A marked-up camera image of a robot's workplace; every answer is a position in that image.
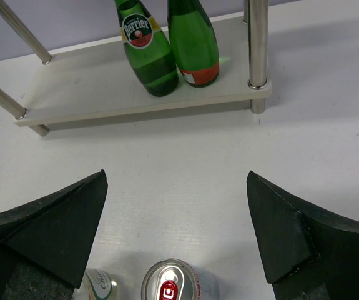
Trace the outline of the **clear bottle green cap front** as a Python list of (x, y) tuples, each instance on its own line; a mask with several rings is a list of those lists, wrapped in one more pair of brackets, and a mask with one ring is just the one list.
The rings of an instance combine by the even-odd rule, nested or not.
[(75, 289), (73, 300), (113, 300), (117, 299), (117, 283), (111, 275), (99, 269), (87, 268), (79, 289)]

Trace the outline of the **green Perrier labelled bottle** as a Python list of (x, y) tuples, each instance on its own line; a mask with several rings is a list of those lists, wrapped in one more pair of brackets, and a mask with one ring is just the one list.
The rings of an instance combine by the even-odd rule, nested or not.
[(147, 92), (162, 97), (178, 85), (174, 54), (158, 22), (141, 1), (116, 1), (124, 51)]

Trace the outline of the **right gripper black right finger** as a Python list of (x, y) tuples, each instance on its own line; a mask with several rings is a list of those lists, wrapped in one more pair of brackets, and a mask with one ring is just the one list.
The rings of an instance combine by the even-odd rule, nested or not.
[(253, 171), (247, 199), (276, 299), (359, 299), (359, 221), (296, 197)]

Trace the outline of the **dark green gold-cap bottle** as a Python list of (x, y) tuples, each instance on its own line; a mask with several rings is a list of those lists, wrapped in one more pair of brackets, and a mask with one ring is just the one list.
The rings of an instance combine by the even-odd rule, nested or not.
[(167, 23), (176, 65), (185, 81), (202, 88), (218, 77), (219, 48), (200, 1), (168, 1)]

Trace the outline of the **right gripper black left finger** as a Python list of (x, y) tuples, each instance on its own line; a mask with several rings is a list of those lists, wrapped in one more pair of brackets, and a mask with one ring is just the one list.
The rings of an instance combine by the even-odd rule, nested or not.
[(0, 299), (71, 299), (79, 288), (107, 196), (101, 170), (0, 212)]

